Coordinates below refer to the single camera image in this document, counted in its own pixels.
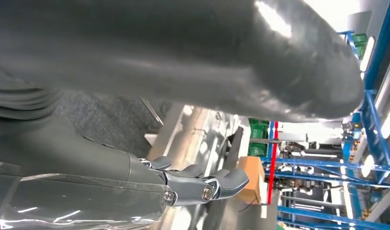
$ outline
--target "transparent plastic sheet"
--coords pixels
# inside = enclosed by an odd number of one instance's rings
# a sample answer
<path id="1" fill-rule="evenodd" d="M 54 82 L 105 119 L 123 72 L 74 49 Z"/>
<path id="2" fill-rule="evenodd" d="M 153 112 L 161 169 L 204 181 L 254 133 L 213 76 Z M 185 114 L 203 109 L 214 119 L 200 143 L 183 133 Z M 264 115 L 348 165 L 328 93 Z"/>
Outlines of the transparent plastic sheet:
<path id="1" fill-rule="evenodd" d="M 159 221 L 168 186 L 65 174 L 18 176 L 0 163 L 0 230 L 139 230 Z"/>

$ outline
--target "cardboard box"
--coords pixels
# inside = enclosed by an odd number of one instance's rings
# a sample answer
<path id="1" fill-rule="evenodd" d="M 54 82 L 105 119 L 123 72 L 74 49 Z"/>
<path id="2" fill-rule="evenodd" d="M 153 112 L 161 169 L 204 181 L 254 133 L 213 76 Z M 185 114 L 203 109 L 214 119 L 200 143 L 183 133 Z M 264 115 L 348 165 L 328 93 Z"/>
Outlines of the cardboard box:
<path id="1" fill-rule="evenodd" d="M 261 204 L 266 197 L 261 197 L 264 191 L 260 191 L 265 177 L 260 157 L 240 157 L 237 168 L 244 169 L 250 181 L 236 197 L 247 204 Z"/>

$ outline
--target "white wall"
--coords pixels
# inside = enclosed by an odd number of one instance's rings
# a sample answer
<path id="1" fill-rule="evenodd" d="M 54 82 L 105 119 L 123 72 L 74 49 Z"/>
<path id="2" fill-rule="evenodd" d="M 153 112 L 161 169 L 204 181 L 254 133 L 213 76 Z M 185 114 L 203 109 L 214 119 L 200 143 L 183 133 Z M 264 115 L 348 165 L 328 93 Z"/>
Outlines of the white wall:
<path id="1" fill-rule="evenodd" d="M 367 26 L 367 35 L 378 38 L 390 0 L 304 0 L 336 31 L 355 30 L 353 14 L 371 12 Z"/>

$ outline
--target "gray carpet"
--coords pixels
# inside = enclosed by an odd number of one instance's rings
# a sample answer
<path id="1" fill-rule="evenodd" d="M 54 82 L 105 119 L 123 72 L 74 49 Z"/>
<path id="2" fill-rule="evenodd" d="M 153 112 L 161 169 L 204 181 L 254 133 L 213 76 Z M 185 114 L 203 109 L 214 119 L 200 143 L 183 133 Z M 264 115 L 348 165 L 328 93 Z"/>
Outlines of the gray carpet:
<path id="1" fill-rule="evenodd" d="M 171 103 L 150 103 L 163 120 Z M 139 98 L 67 90 L 56 113 L 65 115 L 79 135 L 139 158 L 146 157 L 151 148 L 144 134 L 149 128 L 160 127 Z"/>

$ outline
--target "red pole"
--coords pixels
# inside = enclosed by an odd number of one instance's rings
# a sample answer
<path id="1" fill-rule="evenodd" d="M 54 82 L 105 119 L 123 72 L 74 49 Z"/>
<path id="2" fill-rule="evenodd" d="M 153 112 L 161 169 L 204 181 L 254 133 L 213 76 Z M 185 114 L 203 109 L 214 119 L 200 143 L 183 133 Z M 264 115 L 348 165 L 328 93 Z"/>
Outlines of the red pole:
<path id="1" fill-rule="evenodd" d="M 278 121 L 274 122 L 274 139 L 278 139 Z M 273 153 L 272 153 L 272 158 L 271 158 L 271 166 L 270 166 L 270 178 L 268 182 L 268 197 L 267 197 L 267 203 L 270 205 L 271 204 L 271 193 L 273 190 L 273 185 L 274 185 L 274 171 L 275 171 L 275 160 L 277 157 L 277 147 L 278 144 L 274 143 L 273 144 Z"/>

